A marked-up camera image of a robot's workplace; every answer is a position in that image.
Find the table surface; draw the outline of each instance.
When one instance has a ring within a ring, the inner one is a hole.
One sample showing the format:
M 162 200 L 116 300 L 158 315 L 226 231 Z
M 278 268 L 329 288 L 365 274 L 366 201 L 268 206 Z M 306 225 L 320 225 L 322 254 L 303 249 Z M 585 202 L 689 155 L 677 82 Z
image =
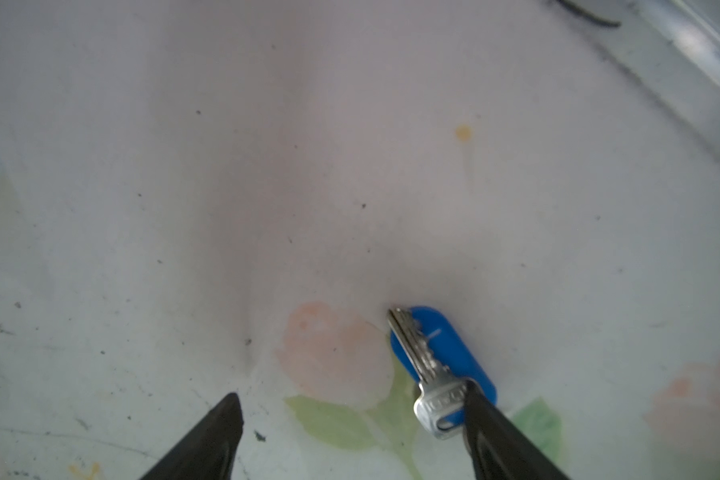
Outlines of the table surface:
M 0 161 L 9 476 L 138 478 L 238 391 L 234 478 L 408 478 L 283 399 L 373 405 L 425 304 L 572 478 L 720 478 L 664 416 L 720 383 L 720 163 L 555 6 L 0 2 Z

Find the key blade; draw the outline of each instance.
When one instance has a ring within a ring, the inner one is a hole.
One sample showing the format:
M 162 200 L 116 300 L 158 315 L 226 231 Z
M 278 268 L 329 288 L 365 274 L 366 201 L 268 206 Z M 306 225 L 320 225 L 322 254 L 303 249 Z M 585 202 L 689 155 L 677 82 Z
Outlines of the key blade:
M 420 335 L 421 332 L 418 331 L 413 315 L 411 315 L 411 312 L 407 310 L 399 308 L 389 309 L 387 312 L 387 323 L 389 323 L 394 336 L 397 337 L 400 345 L 403 347 L 405 355 L 408 360 L 411 361 L 413 368 L 419 375 L 419 379 L 422 382 L 425 382 L 426 379 L 422 377 L 422 373 L 426 371 L 427 367 L 423 363 L 422 358 L 418 354 L 418 349 L 416 348 L 416 342 L 418 340 L 416 332 Z

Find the key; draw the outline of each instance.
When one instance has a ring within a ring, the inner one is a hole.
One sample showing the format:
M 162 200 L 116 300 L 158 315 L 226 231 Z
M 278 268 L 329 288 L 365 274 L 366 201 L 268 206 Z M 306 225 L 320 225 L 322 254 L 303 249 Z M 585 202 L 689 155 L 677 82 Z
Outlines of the key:
M 453 424 L 448 418 L 464 408 L 467 379 L 457 378 L 447 366 L 434 358 L 427 338 L 411 312 L 391 309 L 387 321 L 418 374 L 422 394 L 413 405 L 416 418 L 436 438 L 456 435 L 461 425 Z
M 485 398 L 496 405 L 496 387 L 464 342 L 461 341 L 445 315 L 428 306 L 405 307 L 404 310 L 411 313 L 419 331 L 427 337 L 427 346 L 432 350 L 434 358 L 448 366 L 451 373 L 457 377 L 470 379 L 477 383 Z M 408 359 L 408 355 L 396 335 L 390 335 L 389 345 L 392 347 L 394 356 L 405 367 L 405 371 L 411 378 L 416 380 L 418 386 L 419 377 L 416 369 Z M 464 412 L 455 414 L 455 418 L 452 419 L 454 423 L 464 423 Z

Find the blue key tag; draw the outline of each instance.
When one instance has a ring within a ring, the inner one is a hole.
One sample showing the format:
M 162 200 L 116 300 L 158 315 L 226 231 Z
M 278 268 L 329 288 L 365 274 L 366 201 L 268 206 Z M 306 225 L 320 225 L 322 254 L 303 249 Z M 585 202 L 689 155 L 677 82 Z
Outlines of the blue key tag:
M 455 376 L 474 380 L 480 385 L 485 398 L 495 405 L 496 387 L 480 367 L 478 361 L 474 359 L 464 342 L 461 341 L 448 319 L 442 313 L 428 306 L 414 306 L 409 311 L 421 325 L 422 333 L 427 337 L 434 358 L 443 365 L 448 366 Z M 394 355 L 403 364 L 411 378 L 418 383 L 418 374 L 394 334 L 390 335 L 390 343 Z M 464 423 L 464 411 L 461 410 L 448 416 L 447 420 L 456 426 L 462 425 Z

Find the green leaf print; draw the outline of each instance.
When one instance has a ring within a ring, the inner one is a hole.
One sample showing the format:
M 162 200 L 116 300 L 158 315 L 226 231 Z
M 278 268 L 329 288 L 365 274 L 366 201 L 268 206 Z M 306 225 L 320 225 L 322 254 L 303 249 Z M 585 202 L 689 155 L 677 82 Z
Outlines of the green leaf print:
M 413 440 L 419 422 L 413 413 L 414 381 L 403 365 L 392 357 L 394 378 L 389 396 L 373 408 L 365 411 L 389 440 L 388 446 L 408 469 L 414 480 L 422 480 L 422 474 L 413 462 Z
M 304 395 L 286 398 L 285 402 L 306 432 L 321 442 L 345 450 L 365 450 L 377 445 L 360 414 L 349 407 Z
M 549 460 L 557 463 L 563 445 L 563 423 L 555 410 L 539 397 L 515 413 L 511 420 Z

